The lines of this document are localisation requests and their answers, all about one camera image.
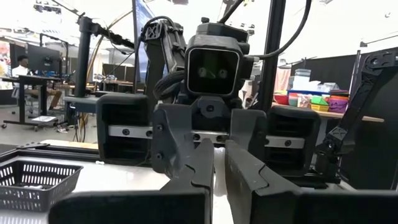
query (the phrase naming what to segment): person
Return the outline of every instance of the person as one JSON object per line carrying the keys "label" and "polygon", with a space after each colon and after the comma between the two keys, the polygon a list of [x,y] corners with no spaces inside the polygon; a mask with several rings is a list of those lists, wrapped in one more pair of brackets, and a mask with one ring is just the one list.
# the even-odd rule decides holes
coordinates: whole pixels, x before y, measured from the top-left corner
{"label": "person", "polygon": [[[32,72],[28,69],[29,65],[28,57],[26,55],[20,55],[18,56],[17,59],[19,66],[11,70],[12,76],[17,78],[19,75],[32,75]],[[34,96],[40,95],[39,90],[31,90],[27,85],[24,86],[24,89],[25,89],[25,94],[30,94]],[[53,90],[51,88],[47,88],[47,96],[53,96],[49,108],[49,110],[52,110],[58,105],[58,102],[62,96],[62,92],[59,90]]]}

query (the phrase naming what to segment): robot face screen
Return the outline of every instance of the robot face screen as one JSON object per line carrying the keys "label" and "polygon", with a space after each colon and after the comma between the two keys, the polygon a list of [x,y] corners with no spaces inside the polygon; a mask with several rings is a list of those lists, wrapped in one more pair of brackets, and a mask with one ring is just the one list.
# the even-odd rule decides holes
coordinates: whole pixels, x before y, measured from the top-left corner
{"label": "robot face screen", "polygon": [[236,52],[227,50],[191,50],[188,56],[188,89],[199,94],[231,94],[239,59]]}

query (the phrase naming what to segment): plastic basket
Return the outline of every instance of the plastic basket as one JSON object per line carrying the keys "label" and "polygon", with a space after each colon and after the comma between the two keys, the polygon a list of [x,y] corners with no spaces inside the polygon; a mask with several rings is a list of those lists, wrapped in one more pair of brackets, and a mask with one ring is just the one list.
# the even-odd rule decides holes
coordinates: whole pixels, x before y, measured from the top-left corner
{"label": "plastic basket", "polygon": [[[0,209],[46,212],[75,189],[82,168],[30,161],[4,165],[0,167]],[[31,188],[40,185],[42,189]]]}
{"label": "plastic basket", "polygon": [[328,112],[329,106],[328,105],[316,105],[316,104],[311,104],[311,109],[315,111],[323,111],[323,112]]}

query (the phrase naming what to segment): floor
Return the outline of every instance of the floor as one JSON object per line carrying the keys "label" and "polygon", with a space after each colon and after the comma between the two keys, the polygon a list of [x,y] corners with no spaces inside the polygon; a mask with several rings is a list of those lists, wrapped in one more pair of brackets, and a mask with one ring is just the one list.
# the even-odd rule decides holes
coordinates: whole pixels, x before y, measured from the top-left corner
{"label": "floor", "polygon": [[[0,124],[3,120],[18,120],[17,106],[0,106]],[[23,126],[17,124],[8,124],[7,128],[0,128],[0,144],[20,145],[25,142],[39,142],[46,139],[72,141],[75,135],[75,130],[71,129],[67,133],[57,132],[55,127],[40,127],[37,132],[31,126]],[[96,132],[96,118],[89,116],[88,124],[86,125],[86,141],[94,143],[97,141]]]}

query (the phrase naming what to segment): black basket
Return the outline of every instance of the black basket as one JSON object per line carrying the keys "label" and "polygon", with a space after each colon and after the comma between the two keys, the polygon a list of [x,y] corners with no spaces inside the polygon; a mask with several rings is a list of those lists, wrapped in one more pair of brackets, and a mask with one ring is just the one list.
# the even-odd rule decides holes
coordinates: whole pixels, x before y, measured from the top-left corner
{"label": "black basket", "polygon": [[[4,165],[0,167],[0,209],[46,212],[75,189],[82,168],[30,161]],[[31,188],[40,185],[41,189]]]}

